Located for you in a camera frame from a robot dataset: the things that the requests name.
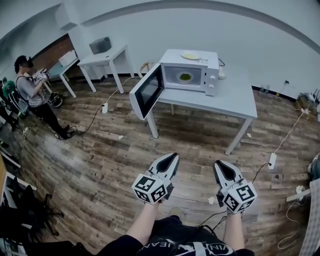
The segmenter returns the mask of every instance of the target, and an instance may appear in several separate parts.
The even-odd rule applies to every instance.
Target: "white table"
[[[224,67],[224,70],[226,79],[218,81],[217,94],[214,97],[206,96],[204,92],[166,88],[158,99],[158,102],[212,111],[244,119],[237,135],[225,151],[226,155],[230,155],[252,120],[256,119],[258,115],[247,72],[241,68],[229,66]],[[159,134],[152,111],[150,111],[146,119],[152,136],[157,139]]]
[[[70,69],[77,61],[79,61],[79,58],[75,58],[74,61],[72,61],[68,66],[62,66],[60,64],[60,62],[57,62],[52,68],[50,68],[50,70],[48,71],[50,78],[56,78],[56,77],[60,77],[60,79],[62,80],[62,82],[64,83],[64,86],[68,89],[68,91],[70,92],[70,94],[72,95],[72,97],[76,98],[76,94],[74,93],[74,91],[71,89],[70,85],[68,84],[68,77],[66,76],[66,72],[68,69]],[[92,83],[89,83],[89,86],[91,87],[92,91],[95,93],[96,89],[94,88],[94,86],[92,85]]]
[[[124,52],[125,54],[125,58],[126,58],[126,62],[129,66],[129,70],[130,70],[130,75],[131,78],[135,77],[134,74],[134,68],[128,53],[128,47],[126,44],[123,45],[114,45],[111,47],[110,50],[103,52],[103,53],[99,53],[99,54],[90,54],[89,56],[85,57],[83,60],[81,60],[78,63],[78,66],[80,67],[86,81],[88,82],[88,84],[90,85],[92,91],[95,93],[96,89],[93,85],[93,83],[90,80],[90,77],[88,76],[88,73],[86,72],[86,70],[84,69],[85,66],[102,66],[104,68],[104,76],[107,78],[108,74],[107,74],[107,69],[106,69],[106,65],[110,66],[110,69],[112,71],[114,80],[116,82],[116,85],[118,86],[119,92],[121,94],[124,93],[124,89],[122,88],[115,64],[114,64],[114,59],[116,57],[118,57],[122,52]]]

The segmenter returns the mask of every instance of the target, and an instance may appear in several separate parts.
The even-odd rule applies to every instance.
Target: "white plate on microwave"
[[[195,79],[195,75],[188,71],[181,71],[175,75],[175,78],[180,84],[190,84]]]
[[[181,54],[182,57],[188,60],[200,60],[201,56],[195,51],[185,51]]]

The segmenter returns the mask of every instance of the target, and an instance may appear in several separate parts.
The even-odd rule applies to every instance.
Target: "wall baseboard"
[[[119,77],[130,77],[130,74],[129,73],[121,73],[121,74],[118,74]],[[114,75],[113,74],[108,74],[108,78],[113,78]],[[82,76],[74,76],[74,77],[69,77],[70,80],[72,81],[75,81],[75,80],[83,80],[83,79],[86,79],[83,75]],[[106,79],[105,76],[101,77],[101,79],[92,79],[91,81],[93,83],[102,83],[104,80]],[[57,79],[55,81],[53,81],[52,83],[57,83],[57,82],[61,82],[60,79]],[[254,86],[252,85],[252,89],[255,90],[255,91],[260,91],[260,87],[257,87],[257,86]],[[269,90],[268,92],[269,94],[272,94],[272,95],[277,95],[277,92],[276,91],[273,91],[273,90]],[[283,98],[283,99],[286,99],[286,100],[289,100],[291,102],[295,102],[297,99],[296,98],[292,98],[290,96],[287,96],[287,95],[284,95],[284,94],[281,94],[279,93],[279,97]]]

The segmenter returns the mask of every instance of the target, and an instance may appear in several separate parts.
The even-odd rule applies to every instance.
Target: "black pants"
[[[2,116],[2,118],[6,120],[12,127],[15,126],[15,121],[17,120],[7,114],[4,106],[0,106],[0,116]]]
[[[67,132],[58,123],[58,119],[48,103],[31,107],[30,109],[38,118],[42,118],[60,137],[65,138],[67,136]]]
[[[156,220],[153,224],[152,232],[150,235],[150,238],[152,238],[154,235],[156,235],[160,230],[166,228],[170,224],[180,224],[182,225],[182,222],[180,218],[176,215],[172,215],[170,217],[162,218],[159,220]]]

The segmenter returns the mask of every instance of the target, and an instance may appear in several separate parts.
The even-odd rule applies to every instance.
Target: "microwave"
[[[203,92],[213,97],[218,77],[216,52],[168,49],[130,91],[133,111],[141,120],[146,119],[165,88]]]

